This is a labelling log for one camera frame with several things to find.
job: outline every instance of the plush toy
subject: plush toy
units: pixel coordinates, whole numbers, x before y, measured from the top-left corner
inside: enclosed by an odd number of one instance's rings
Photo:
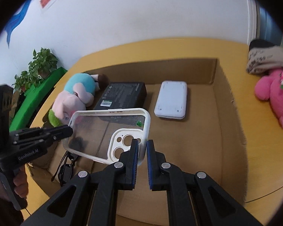
[[[270,105],[283,128],[283,69],[271,69],[255,86],[255,95],[260,100],[270,100]]]
[[[95,91],[105,88],[108,84],[109,80],[105,75],[74,74],[55,99],[48,113],[49,122],[54,127],[67,125],[73,113],[91,106]]]

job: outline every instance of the clear phone case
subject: clear phone case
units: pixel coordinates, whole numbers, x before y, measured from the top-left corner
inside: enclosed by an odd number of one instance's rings
[[[145,157],[150,115],[141,108],[77,111],[69,122],[73,135],[63,140],[66,150],[88,159],[112,164],[139,141],[138,164]]]

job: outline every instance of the green board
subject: green board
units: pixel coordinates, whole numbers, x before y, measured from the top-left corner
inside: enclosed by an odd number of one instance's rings
[[[66,72],[67,70],[60,67],[54,70],[39,87],[32,86],[25,92],[26,98],[14,116],[10,132],[26,127],[35,109]]]

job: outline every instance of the white plastic case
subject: white plastic case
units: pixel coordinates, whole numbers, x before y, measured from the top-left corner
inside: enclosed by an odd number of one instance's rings
[[[183,119],[186,116],[186,97],[187,85],[185,82],[162,82],[154,114],[163,118]]]

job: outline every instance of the metal screw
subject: metal screw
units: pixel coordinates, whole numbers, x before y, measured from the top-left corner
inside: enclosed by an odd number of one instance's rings
[[[79,175],[79,177],[86,177],[88,175],[88,172],[80,171],[78,175]]]
[[[198,178],[206,178],[206,173],[205,172],[198,172],[197,177]]]
[[[161,165],[162,168],[164,169],[168,169],[171,167],[171,164],[170,163],[167,163],[167,162],[164,162],[162,165]]]
[[[114,167],[115,168],[121,168],[121,167],[123,167],[123,163],[122,162],[116,162],[116,163],[114,163]]]

